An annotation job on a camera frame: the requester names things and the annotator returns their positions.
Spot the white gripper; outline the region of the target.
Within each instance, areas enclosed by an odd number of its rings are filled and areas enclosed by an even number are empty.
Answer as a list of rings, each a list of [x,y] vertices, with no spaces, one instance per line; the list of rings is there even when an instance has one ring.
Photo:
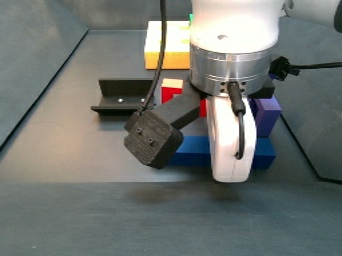
[[[205,103],[207,126],[211,152],[211,170],[216,181],[224,183],[244,182],[249,175],[256,144],[256,127],[249,106],[245,106],[244,154],[236,159],[239,150],[239,121],[225,97],[208,97]]]

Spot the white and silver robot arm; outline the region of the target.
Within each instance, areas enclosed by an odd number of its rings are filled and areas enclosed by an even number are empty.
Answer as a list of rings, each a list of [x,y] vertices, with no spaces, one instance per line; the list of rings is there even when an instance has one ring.
[[[189,80],[207,95],[211,169],[219,182],[248,178],[256,127],[247,97],[269,82],[283,16],[342,33],[342,0],[191,0]]]

